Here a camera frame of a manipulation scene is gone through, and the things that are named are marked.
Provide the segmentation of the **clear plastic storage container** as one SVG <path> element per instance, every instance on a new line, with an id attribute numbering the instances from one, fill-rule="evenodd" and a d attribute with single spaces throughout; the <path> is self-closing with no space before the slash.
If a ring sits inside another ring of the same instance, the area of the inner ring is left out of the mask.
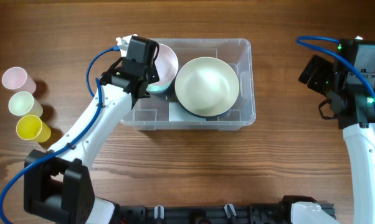
<path id="1" fill-rule="evenodd" d="M 235 131 L 256 119 L 252 54 L 246 39 L 160 39 L 160 81 L 121 124 L 139 130 Z"/>

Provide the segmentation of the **pink plastic cup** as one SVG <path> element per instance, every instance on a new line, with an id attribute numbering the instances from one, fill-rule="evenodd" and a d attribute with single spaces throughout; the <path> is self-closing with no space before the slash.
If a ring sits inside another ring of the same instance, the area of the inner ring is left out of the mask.
<path id="1" fill-rule="evenodd" d="M 2 85 L 15 92 L 27 91 L 33 94 L 36 91 L 36 83 L 22 67 L 12 67 L 6 70 L 2 76 Z"/>

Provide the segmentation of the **yellow plastic cup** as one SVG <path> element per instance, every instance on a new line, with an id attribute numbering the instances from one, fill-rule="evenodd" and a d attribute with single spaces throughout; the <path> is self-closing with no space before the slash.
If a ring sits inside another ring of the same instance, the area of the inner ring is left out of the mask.
<path id="1" fill-rule="evenodd" d="M 50 138 L 51 130 L 38 116 L 23 116 L 16 125 L 17 135 L 26 141 L 45 142 Z"/>

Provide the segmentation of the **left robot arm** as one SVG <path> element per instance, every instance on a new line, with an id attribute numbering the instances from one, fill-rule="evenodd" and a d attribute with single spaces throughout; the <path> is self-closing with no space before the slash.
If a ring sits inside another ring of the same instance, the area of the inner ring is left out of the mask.
<path id="1" fill-rule="evenodd" d="M 96 80 L 97 92 L 71 129 L 47 152 L 25 160 L 24 210 L 55 223 L 111 223 L 116 204 L 95 196 L 90 169 L 115 126 L 158 82 L 159 44 L 132 36 L 126 54 Z"/>

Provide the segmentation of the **pink plastic bowl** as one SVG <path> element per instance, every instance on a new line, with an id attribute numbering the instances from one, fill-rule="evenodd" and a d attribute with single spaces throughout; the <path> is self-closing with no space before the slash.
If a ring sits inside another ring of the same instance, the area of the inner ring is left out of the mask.
<path id="1" fill-rule="evenodd" d="M 159 54 L 155 61 L 159 80 L 172 79 L 176 77 L 179 62 L 175 52 L 167 45 L 159 45 Z"/>

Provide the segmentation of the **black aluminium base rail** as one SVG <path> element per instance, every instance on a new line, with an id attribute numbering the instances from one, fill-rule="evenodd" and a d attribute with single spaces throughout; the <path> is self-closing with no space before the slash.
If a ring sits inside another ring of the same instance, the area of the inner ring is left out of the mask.
<path id="1" fill-rule="evenodd" d="M 229 203 L 216 207 L 118 206 L 111 222 L 119 224 L 292 223 L 291 208 L 283 202 L 246 206 Z"/>

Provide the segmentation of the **pale green plastic cup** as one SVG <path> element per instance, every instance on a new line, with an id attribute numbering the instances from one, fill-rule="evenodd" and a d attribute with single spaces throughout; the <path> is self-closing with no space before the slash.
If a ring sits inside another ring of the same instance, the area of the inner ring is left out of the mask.
<path id="1" fill-rule="evenodd" d="M 41 117 L 43 114 L 42 105 L 28 91 L 20 91 L 14 94 L 9 100 L 8 108 L 15 116 L 32 114 Z"/>

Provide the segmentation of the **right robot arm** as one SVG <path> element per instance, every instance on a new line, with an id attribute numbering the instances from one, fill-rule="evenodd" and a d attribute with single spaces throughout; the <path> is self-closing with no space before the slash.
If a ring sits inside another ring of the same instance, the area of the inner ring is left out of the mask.
<path id="1" fill-rule="evenodd" d="M 296 42 L 334 58 L 314 55 L 299 81 L 323 96 L 331 119 L 338 121 L 349 154 L 354 195 L 354 223 L 375 223 L 375 42 L 322 37 L 336 44 L 332 52 L 311 44 L 318 36 L 300 36 Z"/>

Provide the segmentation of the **mint green plastic bowl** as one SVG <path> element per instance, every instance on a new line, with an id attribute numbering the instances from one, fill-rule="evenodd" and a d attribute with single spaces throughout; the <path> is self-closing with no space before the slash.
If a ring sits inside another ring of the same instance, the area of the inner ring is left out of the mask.
<path id="1" fill-rule="evenodd" d="M 172 79 L 163 79 L 156 83 L 149 84 L 146 91 L 153 94 L 165 92 L 172 84 Z"/>

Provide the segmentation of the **cream plastic plate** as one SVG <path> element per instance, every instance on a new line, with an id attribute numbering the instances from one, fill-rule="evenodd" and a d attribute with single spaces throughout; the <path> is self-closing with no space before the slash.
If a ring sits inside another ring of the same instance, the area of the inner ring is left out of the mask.
<path id="1" fill-rule="evenodd" d="M 209 105 L 221 100 L 236 102 L 240 84 L 232 67 L 224 61 L 199 57 L 180 69 L 174 89 L 178 101 Z"/>

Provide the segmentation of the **dark blue plate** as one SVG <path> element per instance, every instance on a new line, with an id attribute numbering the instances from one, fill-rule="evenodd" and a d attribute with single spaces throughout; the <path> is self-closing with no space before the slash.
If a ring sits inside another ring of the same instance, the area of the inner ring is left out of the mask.
<path id="1" fill-rule="evenodd" d="M 193 116 L 200 118 L 213 118 L 228 112 L 234 105 L 235 101 L 214 101 L 209 105 L 201 105 L 200 103 L 197 104 L 196 101 L 193 103 L 178 101 L 178 103 L 186 112 Z"/>

